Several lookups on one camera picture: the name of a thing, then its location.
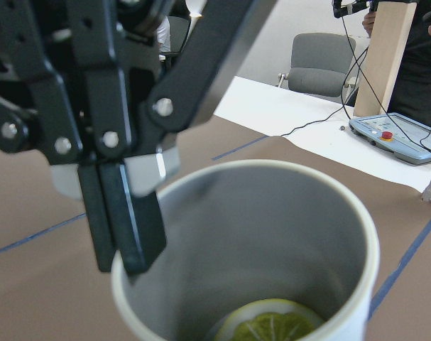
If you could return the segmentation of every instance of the black clothing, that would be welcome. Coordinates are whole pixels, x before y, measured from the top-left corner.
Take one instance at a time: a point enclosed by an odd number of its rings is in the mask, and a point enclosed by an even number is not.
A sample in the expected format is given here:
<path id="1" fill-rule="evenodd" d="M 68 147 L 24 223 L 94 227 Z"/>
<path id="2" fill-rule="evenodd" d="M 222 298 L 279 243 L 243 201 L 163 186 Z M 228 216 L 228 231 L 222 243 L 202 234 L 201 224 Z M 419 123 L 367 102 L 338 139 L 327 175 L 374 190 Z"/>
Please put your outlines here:
<path id="1" fill-rule="evenodd" d="M 431 22 L 422 21 L 429 11 L 431 0 L 420 0 L 387 111 L 431 126 L 431 36 L 428 34 Z"/>

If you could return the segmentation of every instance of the lime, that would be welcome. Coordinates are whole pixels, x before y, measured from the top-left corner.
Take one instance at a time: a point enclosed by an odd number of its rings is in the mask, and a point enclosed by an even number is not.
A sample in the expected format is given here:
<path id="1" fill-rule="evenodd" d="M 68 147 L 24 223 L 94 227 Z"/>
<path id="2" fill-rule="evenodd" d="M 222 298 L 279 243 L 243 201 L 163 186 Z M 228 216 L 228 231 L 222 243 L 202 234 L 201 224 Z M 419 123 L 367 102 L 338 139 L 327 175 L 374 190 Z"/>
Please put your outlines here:
<path id="1" fill-rule="evenodd" d="M 299 303 L 260 300 L 229 315 L 214 341 L 293 341 L 310 334 L 323 322 L 313 310 Z"/>

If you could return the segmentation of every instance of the blue tape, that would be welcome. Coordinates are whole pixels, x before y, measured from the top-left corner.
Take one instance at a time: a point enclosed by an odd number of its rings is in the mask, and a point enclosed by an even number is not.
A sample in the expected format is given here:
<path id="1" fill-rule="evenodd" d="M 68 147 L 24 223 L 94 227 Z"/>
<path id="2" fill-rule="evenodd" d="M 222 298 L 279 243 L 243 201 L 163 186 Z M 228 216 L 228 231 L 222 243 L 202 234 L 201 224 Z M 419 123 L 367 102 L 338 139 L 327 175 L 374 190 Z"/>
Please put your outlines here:
<path id="1" fill-rule="evenodd" d="M 269 137 L 269 136 L 268 135 L 264 135 L 262 137 L 257 138 L 256 140 L 253 140 L 253 141 L 248 142 L 247 144 L 244 144 L 243 146 L 237 147 L 235 149 L 227 151 L 226 153 L 223 153 L 223 154 L 220 154 L 218 156 L 215 156 L 214 158 L 212 158 L 212 161 L 216 161 L 216 160 L 218 160 L 220 158 L 228 156 L 229 154 L 236 153 L 238 150 L 243 149 L 243 148 L 248 147 L 248 146 L 251 146 L 252 144 L 255 144 L 256 142 L 258 142 L 258 141 L 260 141 L 262 139 L 265 139 L 266 137 Z"/>
<path id="2" fill-rule="evenodd" d="M 21 240 L 18 240 L 17 242 L 14 242 L 14 243 L 12 243 L 10 245 L 7 245 L 5 247 L 0 248 L 0 254 L 3 253 L 3 252 L 7 252 L 8 250 L 14 249 L 16 247 L 19 247 L 20 245 L 23 245 L 23 244 L 25 244 L 27 242 L 30 242 L 31 240 L 39 238 L 40 236 L 43 236 L 44 234 L 47 234 L 47 233 L 49 233 L 51 231 L 54 231 L 55 229 L 58 229 L 59 227 L 65 226 L 67 224 L 71 224 L 72 222 L 74 222 L 74 221 L 76 221 L 78 219 L 84 218 L 84 217 L 86 217 L 86 214 L 82 213 L 80 215 L 77 215 L 76 217 L 73 217 L 71 219 L 65 220 L 64 222 L 60 222 L 59 224 L 53 225 L 52 227 L 49 227 L 49 228 L 44 229 L 42 231 L 39 231 L 37 233 L 31 234 L 30 236 L 28 236 L 26 238 L 23 238 Z"/>
<path id="3" fill-rule="evenodd" d="M 410 260 L 414 257 L 420 245 L 422 245 L 422 243 L 425 241 L 425 238 L 427 238 L 430 232 L 431 232 L 431 220 L 427 223 L 427 226 L 425 226 L 425 228 L 421 231 L 421 233 L 419 233 L 417 238 L 414 239 L 414 242 L 409 246 L 408 250 L 401 258 L 400 263 L 397 266 L 397 269 L 389 275 L 389 277 L 384 281 L 383 285 L 376 292 L 375 296 L 371 299 L 369 320 L 373 317 L 373 314 L 376 312 L 376 309 L 378 309 L 380 304 L 384 301 L 384 298 L 387 296 L 388 292 L 392 289 L 393 284 L 395 284 L 398 277 L 401 275 L 401 273 L 408 265 Z"/>

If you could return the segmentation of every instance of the brown table surface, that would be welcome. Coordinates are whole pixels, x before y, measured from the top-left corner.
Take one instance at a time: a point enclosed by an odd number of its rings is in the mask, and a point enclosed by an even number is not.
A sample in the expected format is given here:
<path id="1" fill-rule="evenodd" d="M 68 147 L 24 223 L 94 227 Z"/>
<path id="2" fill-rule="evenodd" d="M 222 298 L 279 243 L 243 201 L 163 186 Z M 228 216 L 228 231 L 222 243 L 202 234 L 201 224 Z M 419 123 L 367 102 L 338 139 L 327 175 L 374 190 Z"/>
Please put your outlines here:
<path id="1" fill-rule="evenodd" d="M 350 188 L 378 230 L 381 266 L 368 341 L 431 340 L 431 204 L 390 183 L 213 117 L 178 138 L 182 168 L 269 158 L 322 171 Z M 44 157 L 0 153 L 0 340 L 135 340 L 97 270 L 82 203 L 56 193 Z"/>

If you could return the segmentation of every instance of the person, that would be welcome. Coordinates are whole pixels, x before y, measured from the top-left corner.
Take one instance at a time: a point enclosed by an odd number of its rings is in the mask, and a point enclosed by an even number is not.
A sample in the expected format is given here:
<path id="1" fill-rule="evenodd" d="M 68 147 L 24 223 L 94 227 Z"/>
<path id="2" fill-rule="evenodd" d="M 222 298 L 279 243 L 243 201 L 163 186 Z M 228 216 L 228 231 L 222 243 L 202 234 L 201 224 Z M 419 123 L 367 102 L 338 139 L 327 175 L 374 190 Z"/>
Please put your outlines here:
<path id="1" fill-rule="evenodd" d="M 422 18 L 429 11 L 431 0 L 420 0 L 387 108 L 387 112 L 397 112 L 427 126 L 431 126 L 431 22 Z M 376 12 L 370 12 L 362 21 L 369 36 L 375 17 Z M 354 106 L 355 96 L 348 105 Z"/>
<path id="2" fill-rule="evenodd" d="M 170 34 L 170 21 L 166 16 L 157 28 L 157 41 L 159 52 L 171 52 L 171 34 Z M 165 60 L 164 55 L 160 55 L 160 60 Z"/>

